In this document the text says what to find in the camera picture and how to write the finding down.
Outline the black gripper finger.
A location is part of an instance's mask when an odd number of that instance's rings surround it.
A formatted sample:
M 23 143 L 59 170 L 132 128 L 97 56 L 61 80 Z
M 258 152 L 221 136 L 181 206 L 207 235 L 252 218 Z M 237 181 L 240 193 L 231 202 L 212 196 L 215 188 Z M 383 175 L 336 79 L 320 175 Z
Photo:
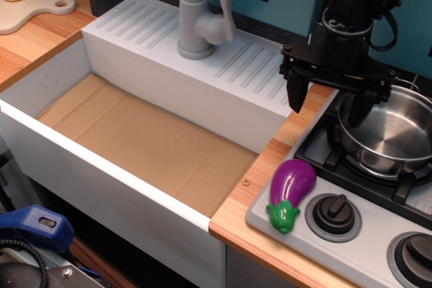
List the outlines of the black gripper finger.
M 308 92 L 309 81 L 298 74 L 288 74 L 287 79 L 287 93 L 288 102 L 292 110 L 299 113 L 307 92 Z
M 346 96 L 344 101 L 344 123 L 347 128 L 356 128 L 365 120 L 375 104 L 376 97 L 375 92 Z

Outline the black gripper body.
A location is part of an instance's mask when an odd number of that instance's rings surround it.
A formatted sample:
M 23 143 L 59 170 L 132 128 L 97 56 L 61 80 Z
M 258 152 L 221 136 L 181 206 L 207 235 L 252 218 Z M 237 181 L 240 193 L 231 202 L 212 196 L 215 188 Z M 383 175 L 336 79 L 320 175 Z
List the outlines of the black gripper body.
M 279 73 L 298 74 L 309 83 L 318 83 L 353 94 L 375 92 L 375 103 L 388 101 L 396 74 L 372 59 L 369 41 L 372 27 L 359 32 L 344 32 L 324 27 L 323 40 L 308 45 L 284 45 Z

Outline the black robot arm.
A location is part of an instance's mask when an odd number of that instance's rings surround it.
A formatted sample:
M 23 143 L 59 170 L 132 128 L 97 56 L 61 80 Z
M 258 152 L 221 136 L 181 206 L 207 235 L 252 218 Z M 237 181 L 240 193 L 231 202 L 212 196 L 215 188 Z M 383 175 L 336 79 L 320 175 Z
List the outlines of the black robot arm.
M 396 45 L 398 25 L 391 11 L 400 4 L 400 0 L 328 0 L 321 16 L 323 40 L 281 49 L 279 72 L 287 82 L 291 109 L 301 110 L 311 82 L 353 94 L 350 127 L 358 127 L 374 105 L 388 101 L 396 73 L 367 51 L 388 51 Z

